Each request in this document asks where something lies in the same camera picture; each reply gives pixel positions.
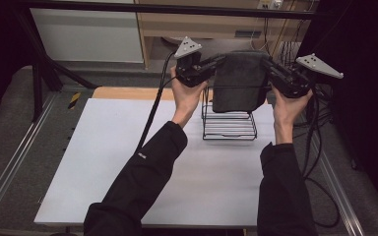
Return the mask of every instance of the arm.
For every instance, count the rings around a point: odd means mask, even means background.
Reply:
[[[260,156],[264,178],[260,185],[258,235],[318,235],[309,194],[293,148],[293,122],[312,93],[286,98],[273,88],[276,145],[266,146]]]
[[[103,201],[89,207],[85,235],[141,235],[141,219],[170,179],[174,161],[187,145],[182,128],[192,117],[205,86],[187,88],[172,81],[176,103],[173,118],[131,156]]]

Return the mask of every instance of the black wire rack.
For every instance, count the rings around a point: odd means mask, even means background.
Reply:
[[[216,113],[210,89],[206,87],[202,95],[202,120],[204,140],[253,141],[257,139],[257,128],[252,112],[231,111]]]

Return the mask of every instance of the white tabletop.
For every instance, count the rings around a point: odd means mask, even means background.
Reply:
[[[81,225],[134,152],[153,102],[89,99],[35,217],[38,224]],[[174,101],[159,104],[147,140],[171,118]],[[201,107],[184,128],[188,147],[170,181],[143,218],[144,225],[256,225],[260,152],[275,139],[271,105],[254,111],[255,141],[204,141]]]

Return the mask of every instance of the black jacket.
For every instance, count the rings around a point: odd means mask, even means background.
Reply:
[[[140,236],[141,219],[170,179],[174,160],[186,148],[180,126],[167,122],[125,164],[101,203],[84,222],[87,236]],[[309,196],[293,145],[266,146],[257,217],[259,235],[317,235]]]

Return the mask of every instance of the cable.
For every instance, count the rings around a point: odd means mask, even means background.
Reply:
[[[325,124],[326,124],[326,121],[329,121],[331,120],[333,114],[331,111],[329,112],[326,112],[322,115],[319,115],[318,117],[318,127],[321,128],[323,127]],[[302,123],[295,123],[293,124],[293,128],[294,129],[299,129],[299,128],[308,128],[309,127],[309,123],[308,122],[302,122]]]
[[[283,64],[287,67],[291,67],[295,62],[294,59],[296,58],[296,53],[294,53],[294,51],[296,47],[298,47],[298,44],[299,44],[298,38],[299,38],[300,29],[302,28],[303,23],[305,22],[306,21],[304,20],[299,21],[296,26],[295,33],[292,35],[290,41],[283,42],[285,49],[283,48],[283,50],[281,51],[280,58]]]
[[[336,28],[336,26],[339,24],[340,20],[343,18],[343,16],[346,14],[346,11],[348,10],[349,6],[351,6],[351,3],[354,0],[349,0],[348,5],[346,6],[345,10],[340,15],[337,22],[327,31],[327,33],[324,34],[324,36],[321,38],[321,40],[317,43],[317,45],[312,48],[311,52],[316,52],[318,50],[318,47],[321,46],[321,43],[327,38],[327,36]]]
[[[266,46],[269,47],[269,42],[265,42],[265,43],[263,44],[263,46],[259,48],[259,50],[263,50],[263,48],[265,48]]]
[[[266,48],[267,53],[270,55],[269,44],[268,44],[268,40],[267,40],[268,27],[269,27],[269,19],[265,18],[264,29],[263,29],[263,31],[265,32],[265,44],[264,44],[264,46]]]
[[[314,220],[314,223],[318,226],[321,226],[321,227],[324,227],[324,228],[333,228],[335,227],[337,224],[339,224],[340,222],[340,208],[339,208],[339,205],[337,204],[337,202],[334,200],[333,196],[320,184],[318,183],[316,180],[312,179],[312,178],[309,178],[307,177],[305,180],[313,183],[314,185],[316,185],[319,189],[321,189],[327,196],[328,198],[331,200],[331,202],[333,202],[334,204],[334,207],[336,208],[336,220],[334,221],[334,223],[331,223],[331,224],[323,224],[323,223],[320,223],[320,222],[317,222]]]
[[[168,61],[170,60],[170,57],[172,55],[174,55],[175,53],[176,52],[171,52],[170,54],[168,54],[166,60],[164,61],[163,69],[162,69],[162,72],[161,72],[160,85],[158,86],[158,92],[157,92],[156,100],[155,100],[155,103],[153,104],[152,111],[150,112],[149,119],[147,120],[146,127],[144,128],[143,135],[141,136],[140,141],[139,141],[137,148],[136,148],[134,153],[137,153],[137,151],[143,147],[144,141],[146,140],[146,137],[147,137],[147,134],[149,133],[150,127],[153,124],[153,120],[155,118],[156,111],[158,110],[158,104],[159,104],[160,99],[161,99],[162,91],[163,91],[164,87],[174,79],[174,78],[172,78],[167,83],[164,83],[165,71],[167,69]]]
[[[295,2],[296,2],[296,0],[293,0],[293,1],[292,1],[292,3],[290,4],[290,7],[289,7],[289,11],[292,10],[293,5],[294,5]],[[286,26],[286,23],[287,23],[287,19],[284,19],[281,33],[279,34],[278,40],[276,40],[276,45],[279,45],[279,42],[281,41],[281,38],[282,38],[282,31],[284,30],[284,27]],[[274,54],[275,54],[276,49],[277,49],[276,47],[273,48],[273,53],[274,53]]]
[[[312,178],[309,177],[310,174],[312,173],[312,171],[315,169],[316,165],[318,164],[319,160],[320,160],[321,150],[322,150],[322,143],[323,143],[322,142],[322,138],[321,138],[320,125],[318,124],[319,120],[321,119],[321,116],[319,115],[320,114],[320,106],[319,106],[320,101],[319,101],[319,95],[317,93],[316,87],[312,88],[312,92],[313,92],[313,94],[315,94],[313,96],[313,98],[312,98],[312,100],[314,101],[313,104],[312,104],[313,108],[314,108],[314,112],[313,112],[312,121],[309,124],[309,130],[308,130],[308,133],[307,133],[305,160],[304,160],[303,169],[302,169],[302,176],[303,176],[304,181],[310,181],[313,184],[315,184],[333,202],[334,207],[336,208],[336,220],[334,221],[334,223],[323,224],[323,223],[314,221],[316,225],[319,225],[321,227],[332,228],[332,227],[335,227],[340,222],[340,209],[339,209],[339,206],[336,203],[336,201],[334,200],[334,197],[331,195],[330,192],[328,192],[317,181],[315,181],[315,180],[313,180]],[[311,164],[310,169],[307,171],[307,166],[308,166],[308,162],[309,162],[310,144],[311,144],[311,141],[312,141],[312,136],[314,134],[314,131],[316,131],[317,138],[319,139],[320,142],[319,142],[319,145],[318,145],[318,149],[316,150],[317,154],[316,154],[315,160]]]
[[[256,25],[257,25],[257,22],[259,21],[258,18],[256,18],[256,22],[254,23],[254,28],[253,28],[253,32],[251,33],[251,36],[250,36],[250,47],[251,49],[253,50],[256,50],[256,48],[254,48],[254,44],[253,44],[253,36],[254,36],[254,33],[256,32]]]
[[[311,5],[309,6],[309,8],[307,10],[308,12],[312,10],[312,7],[314,6],[315,0],[309,0],[309,1],[312,1],[312,2],[311,2]]]

